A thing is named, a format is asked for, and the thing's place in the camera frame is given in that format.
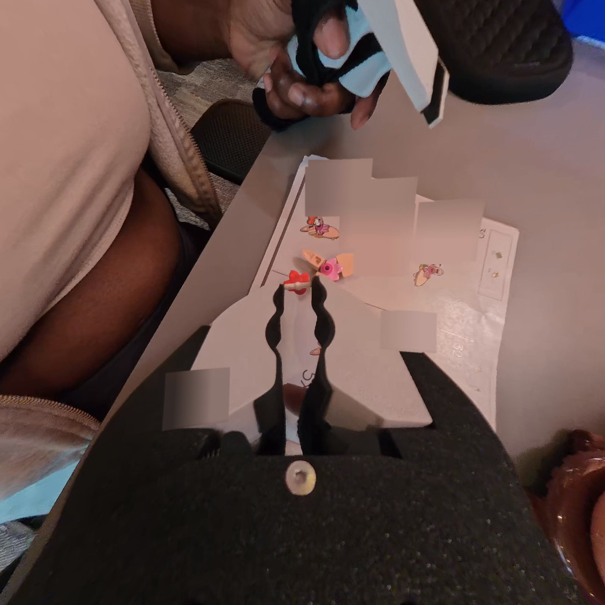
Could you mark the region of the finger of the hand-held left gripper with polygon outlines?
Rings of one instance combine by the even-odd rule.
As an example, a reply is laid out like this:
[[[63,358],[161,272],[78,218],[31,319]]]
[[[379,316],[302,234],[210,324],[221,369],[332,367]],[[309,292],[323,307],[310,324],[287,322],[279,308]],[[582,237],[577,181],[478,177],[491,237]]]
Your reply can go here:
[[[414,1],[359,1],[392,70],[430,128],[443,119],[450,74]]]

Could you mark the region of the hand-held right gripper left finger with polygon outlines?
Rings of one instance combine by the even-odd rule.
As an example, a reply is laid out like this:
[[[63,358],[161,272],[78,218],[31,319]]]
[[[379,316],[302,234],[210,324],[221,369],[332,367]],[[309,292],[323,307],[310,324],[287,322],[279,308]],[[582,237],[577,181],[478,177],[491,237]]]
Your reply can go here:
[[[238,431],[258,454],[285,454],[284,286],[261,287],[210,326],[191,368],[191,425]]]

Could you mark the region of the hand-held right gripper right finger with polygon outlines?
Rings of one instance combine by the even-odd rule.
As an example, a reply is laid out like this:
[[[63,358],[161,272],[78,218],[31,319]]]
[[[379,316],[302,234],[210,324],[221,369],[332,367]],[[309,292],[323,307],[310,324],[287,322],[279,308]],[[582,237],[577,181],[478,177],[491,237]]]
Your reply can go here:
[[[402,355],[383,349],[379,316],[322,276],[312,280],[320,355],[298,418],[303,454],[382,454],[389,430],[433,420]]]

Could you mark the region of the red flower toy piece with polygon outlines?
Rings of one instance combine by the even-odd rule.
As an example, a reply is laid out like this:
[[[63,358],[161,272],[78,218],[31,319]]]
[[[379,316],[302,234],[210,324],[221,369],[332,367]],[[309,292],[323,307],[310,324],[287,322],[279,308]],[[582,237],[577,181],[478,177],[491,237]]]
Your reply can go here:
[[[304,295],[311,288],[312,279],[308,272],[299,273],[297,270],[291,270],[288,279],[283,282],[285,291],[293,291],[297,295]]]

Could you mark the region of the person's left forearm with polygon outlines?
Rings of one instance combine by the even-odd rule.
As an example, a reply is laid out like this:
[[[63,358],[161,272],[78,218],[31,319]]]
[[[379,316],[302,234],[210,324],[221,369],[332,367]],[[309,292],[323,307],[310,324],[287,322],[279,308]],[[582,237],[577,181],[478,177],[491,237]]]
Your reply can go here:
[[[233,1],[151,1],[163,49],[179,67],[233,59]]]

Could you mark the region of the grey desk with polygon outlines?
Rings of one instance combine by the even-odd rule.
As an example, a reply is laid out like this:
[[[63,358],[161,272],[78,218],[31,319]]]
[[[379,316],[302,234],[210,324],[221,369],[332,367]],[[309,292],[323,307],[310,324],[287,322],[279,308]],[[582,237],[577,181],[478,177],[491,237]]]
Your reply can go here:
[[[367,125],[313,118],[274,134],[114,410],[247,293],[304,155],[372,158],[433,200],[475,199],[520,231],[497,366],[497,434],[521,466],[563,429],[604,434],[604,80],[576,60],[550,97],[483,107],[449,95],[430,130],[391,76]]]

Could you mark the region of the person's left hand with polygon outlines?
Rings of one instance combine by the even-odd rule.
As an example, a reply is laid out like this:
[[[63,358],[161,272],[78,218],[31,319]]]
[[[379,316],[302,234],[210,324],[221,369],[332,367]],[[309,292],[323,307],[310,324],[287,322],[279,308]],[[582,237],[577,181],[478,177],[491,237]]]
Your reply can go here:
[[[382,78],[367,97],[339,82],[309,84],[293,67],[286,45],[295,33],[290,1],[230,1],[228,47],[246,75],[262,82],[270,117],[292,123],[307,117],[349,113],[351,127],[360,129],[373,115],[385,87]]]

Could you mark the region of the dark mesh chair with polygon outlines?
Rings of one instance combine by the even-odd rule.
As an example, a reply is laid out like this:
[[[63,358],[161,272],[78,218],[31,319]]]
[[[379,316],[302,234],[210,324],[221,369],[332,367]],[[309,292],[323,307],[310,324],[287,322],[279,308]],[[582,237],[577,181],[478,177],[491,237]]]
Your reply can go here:
[[[191,128],[210,173],[240,186],[260,155],[271,130],[252,103],[222,99],[213,103]]]

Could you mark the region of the person's beige zip jacket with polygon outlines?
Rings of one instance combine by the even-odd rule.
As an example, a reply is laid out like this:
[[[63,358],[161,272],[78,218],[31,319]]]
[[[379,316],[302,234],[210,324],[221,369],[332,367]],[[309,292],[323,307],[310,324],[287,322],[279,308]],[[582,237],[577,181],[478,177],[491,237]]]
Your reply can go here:
[[[186,208],[223,213],[200,151],[157,77],[178,70],[150,1],[2,1],[2,52],[51,61],[1,88],[1,362],[101,261],[146,154]]]

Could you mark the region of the brown glossy bowl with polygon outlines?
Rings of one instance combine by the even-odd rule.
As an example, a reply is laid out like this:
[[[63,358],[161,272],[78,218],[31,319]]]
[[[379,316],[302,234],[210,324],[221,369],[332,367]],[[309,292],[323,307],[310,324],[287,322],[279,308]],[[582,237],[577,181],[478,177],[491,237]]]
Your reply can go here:
[[[568,431],[525,493],[583,596],[604,604],[604,437]]]

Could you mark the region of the light blue cloth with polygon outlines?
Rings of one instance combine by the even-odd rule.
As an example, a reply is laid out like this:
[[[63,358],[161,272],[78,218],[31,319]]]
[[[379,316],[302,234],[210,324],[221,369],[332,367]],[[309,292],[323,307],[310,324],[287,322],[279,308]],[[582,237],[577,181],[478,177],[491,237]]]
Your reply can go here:
[[[47,515],[78,464],[65,466],[1,500],[1,524]]]

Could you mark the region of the person's torso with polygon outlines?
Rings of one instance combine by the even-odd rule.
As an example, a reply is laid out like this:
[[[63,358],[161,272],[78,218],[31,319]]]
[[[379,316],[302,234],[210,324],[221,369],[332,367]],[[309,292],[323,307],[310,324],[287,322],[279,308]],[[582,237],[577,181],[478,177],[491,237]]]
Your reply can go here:
[[[142,87],[94,1],[1,1],[1,393],[54,399],[159,308],[176,216]]]

